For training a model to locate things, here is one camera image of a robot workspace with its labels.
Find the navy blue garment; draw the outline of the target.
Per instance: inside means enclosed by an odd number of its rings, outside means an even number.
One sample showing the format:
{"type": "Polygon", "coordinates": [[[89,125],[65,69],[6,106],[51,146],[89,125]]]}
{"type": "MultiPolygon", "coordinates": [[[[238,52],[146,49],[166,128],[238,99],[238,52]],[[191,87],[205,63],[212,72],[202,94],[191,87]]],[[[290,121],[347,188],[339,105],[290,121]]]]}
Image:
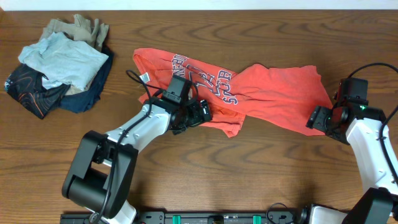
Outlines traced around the navy blue garment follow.
{"type": "Polygon", "coordinates": [[[107,55],[108,59],[98,70],[90,88],[87,91],[74,95],[65,95],[59,105],[61,109],[74,113],[82,113],[92,109],[94,104],[100,100],[100,94],[110,73],[114,58],[113,51],[106,45],[102,48],[101,52],[107,55]]]}

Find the beige garment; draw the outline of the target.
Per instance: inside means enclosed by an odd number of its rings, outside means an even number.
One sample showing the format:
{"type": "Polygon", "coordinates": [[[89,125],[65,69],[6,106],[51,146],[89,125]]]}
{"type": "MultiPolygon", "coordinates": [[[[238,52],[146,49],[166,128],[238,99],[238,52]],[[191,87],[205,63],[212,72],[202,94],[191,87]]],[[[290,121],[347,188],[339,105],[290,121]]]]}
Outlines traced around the beige garment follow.
{"type": "Polygon", "coordinates": [[[89,19],[80,14],[74,14],[73,18],[74,23],[72,24],[59,19],[51,19],[47,26],[43,28],[43,33],[39,40],[46,39],[53,33],[62,32],[70,39],[84,41],[97,51],[102,51],[103,43],[108,35],[109,25],[100,24],[99,19],[95,19],[94,25],[92,25],[89,19]]]}

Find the red printed t-shirt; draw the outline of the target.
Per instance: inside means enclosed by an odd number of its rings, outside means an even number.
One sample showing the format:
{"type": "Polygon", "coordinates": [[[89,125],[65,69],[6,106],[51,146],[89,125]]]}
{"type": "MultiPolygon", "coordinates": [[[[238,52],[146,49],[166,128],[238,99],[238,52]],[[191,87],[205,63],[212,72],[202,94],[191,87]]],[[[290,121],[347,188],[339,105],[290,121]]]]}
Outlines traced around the red printed t-shirt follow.
{"type": "Polygon", "coordinates": [[[151,93],[166,89],[174,75],[197,86],[195,94],[207,100],[212,120],[205,127],[222,130],[231,138],[245,117],[268,121],[306,136],[321,131],[306,126],[316,106],[332,107],[313,65],[266,68],[254,64],[240,73],[159,49],[139,48],[132,59],[151,93]]]}

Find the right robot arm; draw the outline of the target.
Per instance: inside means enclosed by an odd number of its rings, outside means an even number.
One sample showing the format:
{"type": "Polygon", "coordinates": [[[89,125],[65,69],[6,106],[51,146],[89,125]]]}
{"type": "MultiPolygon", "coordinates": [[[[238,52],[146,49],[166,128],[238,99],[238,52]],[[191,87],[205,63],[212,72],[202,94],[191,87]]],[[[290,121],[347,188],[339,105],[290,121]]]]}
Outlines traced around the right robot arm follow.
{"type": "Polygon", "coordinates": [[[367,101],[316,106],[307,127],[351,146],[364,194],[348,212],[314,205],[309,223],[386,223],[397,216],[397,159],[389,140],[386,117],[367,101]]]}

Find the light blue shirt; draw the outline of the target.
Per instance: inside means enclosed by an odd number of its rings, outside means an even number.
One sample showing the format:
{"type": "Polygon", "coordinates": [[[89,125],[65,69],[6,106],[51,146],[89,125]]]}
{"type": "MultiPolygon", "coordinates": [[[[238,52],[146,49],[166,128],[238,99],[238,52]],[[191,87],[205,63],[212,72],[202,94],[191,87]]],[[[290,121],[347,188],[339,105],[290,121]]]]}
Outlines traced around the light blue shirt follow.
{"type": "Polygon", "coordinates": [[[108,56],[58,32],[24,47],[18,59],[45,75],[42,85],[46,89],[66,84],[85,91],[108,56]]]}

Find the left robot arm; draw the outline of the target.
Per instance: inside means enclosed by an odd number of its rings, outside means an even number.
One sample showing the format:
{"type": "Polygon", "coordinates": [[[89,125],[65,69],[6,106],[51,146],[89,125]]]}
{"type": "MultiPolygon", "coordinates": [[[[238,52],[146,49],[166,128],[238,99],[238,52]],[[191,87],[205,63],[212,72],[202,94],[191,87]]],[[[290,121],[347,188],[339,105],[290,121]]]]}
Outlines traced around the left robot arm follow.
{"type": "Polygon", "coordinates": [[[152,97],[122,126],[81,139],[62,195],[93,214],[90,223],[133,223],[137,211],[127,201],[138,154],[167,131],[180,134],[211,121],[206,100],[176,103],[152,97]]]}

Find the black orange patterned garment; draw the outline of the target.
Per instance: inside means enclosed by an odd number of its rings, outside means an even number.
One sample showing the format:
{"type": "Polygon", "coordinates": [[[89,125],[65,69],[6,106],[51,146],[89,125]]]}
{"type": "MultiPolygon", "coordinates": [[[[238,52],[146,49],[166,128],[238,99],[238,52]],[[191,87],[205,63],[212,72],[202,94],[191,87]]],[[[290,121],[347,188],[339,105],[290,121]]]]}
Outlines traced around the black orange patterned garment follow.
{"type": "Polygon", "coordinates": [[[39,119],[59,107],[70,85],[61,84],[58,87],[46,89],[42,79],[43,73],[21,63],[6,79],[5,91],[26,110],[39,119]]]}

